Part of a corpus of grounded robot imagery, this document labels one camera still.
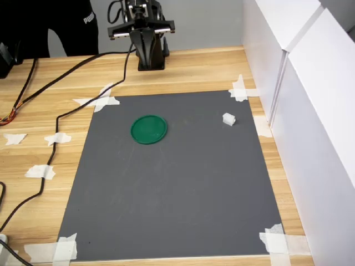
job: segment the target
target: green lid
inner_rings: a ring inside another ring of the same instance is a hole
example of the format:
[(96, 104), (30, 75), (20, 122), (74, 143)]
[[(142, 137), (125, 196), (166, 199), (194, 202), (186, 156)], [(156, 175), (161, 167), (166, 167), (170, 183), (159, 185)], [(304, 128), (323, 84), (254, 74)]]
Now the green lid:
[(138, 118), (131, 127), (132, 138), (140, 144), (154, 144), (162, 140), (168, 130), (165, 120), (156, 115)]

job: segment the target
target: black cable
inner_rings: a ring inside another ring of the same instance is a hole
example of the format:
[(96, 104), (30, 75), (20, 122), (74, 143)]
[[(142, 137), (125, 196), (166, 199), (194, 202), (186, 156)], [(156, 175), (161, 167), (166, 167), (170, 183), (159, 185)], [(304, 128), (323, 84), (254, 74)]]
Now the black cable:
[[(116, 17), (114, 18), (114, 20), (112, 21), (111, 20), (111, 9), (112, 9), (112, 6), (116, 3), (121, 3), (121, 8), (117, 11), (117, 15)], [(112, 1), (111, 4), (109, 5), (109, 8), (107, 10), (107, 21), (110, 23), (110, 24), (115, 24), (118, 19), (120, 18), (120, 14), (122, 12), (122, 18), (124, 20), (124, 9), (123, 9), (123, 4), (122, 4), (122, 0), (115, 0), (115, 1)]]
[(13, 251), (13, 249), (11, 247), (9, 247), (4, 241), (2, 241), (0, 239), (0, 244), (2, 246), (5, 247), (5, 249), (7, 249), (12, 256), (14, 256), (15, 258), (17, 258), (22, 264), (24, 264), (25, 266), (33, 266), (32, 264), (26, 262), (23, 258), (21, 258), (15, 251)]
[(103, 57), (104, 55), (108, 55), (108, 54), (126, 54), (128, 52), (106, 52), (106, 53), (101, 53), (101, 54), (97, 54), (94, 55), (92, 57), (89, 57), (88, 59), (85, 59), (84, 61), (80, 62), (79, 64), (73, 66), (71, 69), (69, 69), (67, 72), (65, 72), (63, 75), (61, 75), (60, 77), (52, 80), (50, 83), (48, 83), (46, 86), (44, 86), (43, 88), (39, 89), (38, 91), (36, 91), (34, 94), (32, 94), (30, 97), (27, 97), (25, 100), (23, 100), (23, 103), (25, 104), (26, 102), (32, 100), (33, 98), (37, 97), (39, 94), (41, 94), (42, 92), (44, 92), (45, 90), (47, 90), (49, 87), (53, 86), (55, 83), (57, 83), (58, 81), (62, 80), (63, 78), (65, 78), (66, 76), (68, 76), (69, 74), (71, 74), (72, 72), (74, 72), (75, 70), (77, 70), (78, 68), (82, 67), (83, 65), (98, 59), (100, 57)]
[(29, 82), (30, 82), (30, 80), (31, 80), (31, 78), (32, 78), (32, 74), (33, 74), (34, 69), (35, 69), (35, 67), (36, 67), (37, 60), (38, 60), (37, 58), (34, 58), (34, 59), (33, 59), (33, 64), (32, 64), (32, 67), (31, 67), (31, 71), (29, 72), (28, 77), (27, 77), (27, 80), (26, 80), (26, 83), (23, 85), (23, 88), (22, 88), (20, 94), (18, 95), (15, 104), (13, 105), (14, 109), (16, 109), (18, 103), (20, 102), (20, 100), (21, 100), (21, 98), (22, 98), (22, 95), (23, 95), (24, 91), (26, 90), (26, 88), (27, 88), (27, 86), (28, 86), (28, 84), (29, 84)]
[[(88, 101), (87, 103), (83, 104), (82, 106), (79, 106), (75, 109), (73, 109), (72, 111), (69, 111), (69, 112), (66, 112), (65, 114), (62, 114), (62, 115), (59, 115), (57, 116), (56, 120), (55, 120), (55, 133), (58, 133), (59, 132), (59, 119), (62, 118), (62, 117), (65, 117), (65, 116), (68, 116), (68, 115), (71, 115), (79, 110), (81, 110), (82, 108), (86, 107), (87, 105), (89, 105), (90, 103), (92, 103), (93, 101), (97, 100), (98, 98), (100, 98), (102, 95), (104, 95), (109, 89), (123, 83), (125, 80), (126, 80), (126, 74), (127, 74), (127, 64), (128, 64), (128, 58), (129, 58), (129, 55), (131, 54), (132, 51), (132, 47), (133, 47), (133, 43), (130, 45), (130, 48), (129, 48), (129, 51), (127, 53), (127, 56), (126, 56), (126, 60), (125, 60), (125, 63), (124, 63), (124, 70), (123, 70), (123, 79), (120, 80), (119, 82), (116, 82), (115, 84), (111, 85), (110, 87), (106, 88), (102, 93), (100, 93), (98, 96), (96, 96), (95, 98), (92, 98), (90, 101)], [(56, 151), (56, 148), (57, 148), (57, 143), (55, 142), (53, 144), (53, 150), (52, 150), (52, 154), (50, 155), (50, 158), (47, 162), (47, 165), (50, 165), (53, 161), (53, 158), (54, 158), (54, 155), (55, 155), (55, 151)], [(37, 196), (41, 195), (42, 192), (43, 192), (43, 189), (44, 189), (44, 181), (45, 181), (45, 178), (42, 177), (41, 178), (41, 184), (40, 184), (40, 190), (38, 193), (36, 193), (35, 195), (25, 199), (23, 202), (21, 202), (12, 212), (11, 214), (9, 215), (9, 217), (5, 220), (4, 224), (2, 225), (2, 227), (0, 228), (0, 232), (4, 230), (5, 226), (8, 224), (8, 222), (10, 221), (10, 219), (13, 217), (13, 215), (18, 211), (19, 208), (21, 208), (22, 205), (24, 205), (26, 202), (32, 200), (33, 198), (36, 198)], [(2, 199), (4, 197), (4, 194), (5, 194), (5, 190), (6, 190), (6, 186), (3, 182), (0, 182), (0, 185), (3, 186), (3, 191), (1, 193), (1, 196), (0, 196), (0, 205), (1, 205), (1, 202), (2, 202)], [(20, 262), (22, 262), (24, 265), (28, 265), (28, 266), (32, 266), (31, 264), (29, 264), (28, 262), (26, 262), (24, 259), (22, 259), (19, 255), (17, 255), (8, 245), (6, 245), (6, 243), (4, 241), (1, 241), (0, 240), (0, 244), (3, 245), (12, 255), (15, 256), (15, 258), (17, 258)]]
[(0, 185), (2, 186), (1, 196), (0, 196), (0, 208), (1, 208), (2, 200), (4, 199), (4, 196), (5, 196), (6, 185), (1, 181), (0, 181)]

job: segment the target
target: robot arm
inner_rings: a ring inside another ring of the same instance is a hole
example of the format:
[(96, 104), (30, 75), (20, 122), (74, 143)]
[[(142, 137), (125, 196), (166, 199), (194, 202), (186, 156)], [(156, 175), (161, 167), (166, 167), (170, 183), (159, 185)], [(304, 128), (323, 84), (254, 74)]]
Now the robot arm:
[(124, 21), (108, 29), (111, 39), (130, 37), (139, 56), (139, 71), (163, 70), (165, 57), (169, 56), (164, 38), (164, 50), (160, 38), (164, 33), (175, 33), (174, 21), (166, 21), (161, 5), (156, 0), (124, 0)]

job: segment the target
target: puma logo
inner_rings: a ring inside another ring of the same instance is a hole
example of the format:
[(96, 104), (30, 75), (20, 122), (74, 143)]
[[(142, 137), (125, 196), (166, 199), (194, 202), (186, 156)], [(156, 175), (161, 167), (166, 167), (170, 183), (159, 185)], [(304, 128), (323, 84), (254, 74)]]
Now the puma logo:
[(87, 24), (87, 23), (93, 21), (94, 18), (95, 18), (95, 14), (94, 14), (94, 12), (91, 12), (91, 14), (90, 14), (88, 17), (84, 18), (85, 24)]

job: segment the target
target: wooden tabletop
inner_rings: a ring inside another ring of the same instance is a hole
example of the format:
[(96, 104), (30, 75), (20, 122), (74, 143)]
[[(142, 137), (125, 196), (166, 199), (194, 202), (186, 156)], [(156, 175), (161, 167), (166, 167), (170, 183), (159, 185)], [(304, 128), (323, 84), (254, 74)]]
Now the wooden tabletop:
[[(24, 97), (34, 93), (86, 57), (40, 59)], [(78, 69), (56, 83), (39, 97), (25, 104), (16, 119), (0, 127), (0, 181), (7, 185), (0, 212), (0, 224), (14, 207), (37, 193), (40, 179), (24, 174), (34, 165), (45, 165), (52, 147), (44, 139), (55, 133), (55, 118), (78, 107), (73, 99), (93, 98), (108, 83), (123, 77), (125, 55), (107, 55)], [(14, 66), (6, 79), (0, 80), (0, 116), (11, 110), (32, 60)], [(112, 90), (112, 96), (187, 93), (232, 89), (232, 82), (242, 74), (247, 89), (255, 88), (243, 47), (199, 49), (172, 52), (164, 71), (138, 72), (138, 59), (131, 55), (126, 81)], [(249, 98), (253, 115), (264, 115), (260, 99)], [(56, 173), (46, 180), (40, 197), (26, 203), (2, 232), (9, 237), (9, 245), (24, 259), (25, 244), (57, 241), (58, 232), (73, 185), (85, 138), (92, 119), (93, 107), (60, 120), (61, 132), (72, 141), (59, 144), (52, 165)], [(5, 146), (3, 134), (27, 134), (19, 145)], [(286, 234), (304, 235), (297, 208), (273, 138), (260, 137), (262, 151), (270, 175), (273, 191)], [(313, 265), (310, 256), (292, 256), (292, 265)], [(72, 265), (270, 265), (270, 256), (258, 255), (227, 258), (191, 258), (132, 260), (125, 262), (76, 263)]]

